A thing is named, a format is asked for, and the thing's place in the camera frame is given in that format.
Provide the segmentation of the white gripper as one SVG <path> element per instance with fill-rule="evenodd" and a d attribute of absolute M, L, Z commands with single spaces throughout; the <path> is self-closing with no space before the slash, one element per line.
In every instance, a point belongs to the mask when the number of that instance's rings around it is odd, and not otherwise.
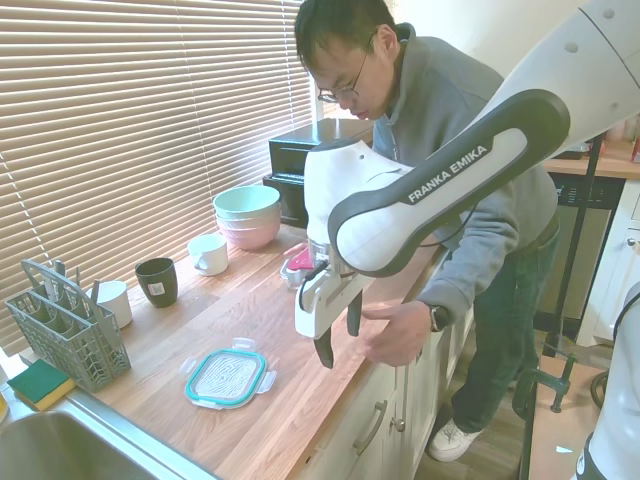
<path fill-rule="evenodd" d="M 358 336 L 362 315 L 363 291 L 370 278 L 361 274 L 341 277 L 336 272 L 321 272 L 305 279 L 295 297 L 294 324 L 296 331 L 314 339 L 321 364 L 332 369 L 334 352 L 331 326 L 347 309 L 347 331 Z"/>

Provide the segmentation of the person's left hand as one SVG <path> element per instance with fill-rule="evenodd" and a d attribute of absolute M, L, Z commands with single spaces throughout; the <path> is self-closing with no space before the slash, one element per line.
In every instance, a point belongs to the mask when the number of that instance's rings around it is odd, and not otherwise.
<path fill-rule="evenodd" d="M 420 301 L 362 312 L 368 321 L 386 321 L 376 335 L 364 340 L 371 362 L 403 367 L 414 361 L 431 334 L 431 310 Z"/>

